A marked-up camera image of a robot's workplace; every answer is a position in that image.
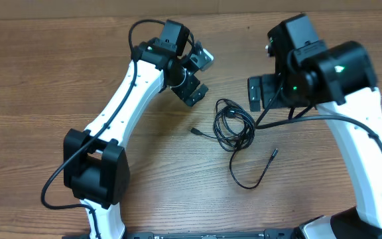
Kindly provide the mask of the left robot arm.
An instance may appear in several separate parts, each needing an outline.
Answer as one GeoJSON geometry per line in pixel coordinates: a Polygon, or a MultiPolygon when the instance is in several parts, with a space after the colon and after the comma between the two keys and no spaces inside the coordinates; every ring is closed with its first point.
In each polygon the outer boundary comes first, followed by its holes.
{"type": "Polygon", "coordinates": [[[64,138],[64,185],[88,214],[86,238],[126,237],[119,211],[130,179],[125,150],[151,100],[169,88],[192,107],[208,91],[195,73],[209,67],[213,56],[183,24],[161,24],[159,37],[132,46],[125,78],[98,117],[64,138]]]}

